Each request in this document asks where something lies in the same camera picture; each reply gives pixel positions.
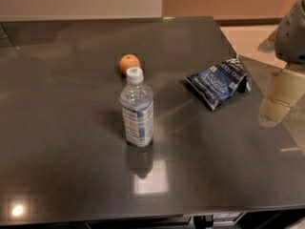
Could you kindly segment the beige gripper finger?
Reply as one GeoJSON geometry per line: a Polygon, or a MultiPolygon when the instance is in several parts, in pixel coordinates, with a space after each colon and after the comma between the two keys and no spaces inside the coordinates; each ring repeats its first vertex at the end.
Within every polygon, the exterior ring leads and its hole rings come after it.
{"type": "Polygon", "coordinates": [[[274,79],[263,107],[263,116],[279,122],[305,94],[305,65],[287,63],[274,79]]]}

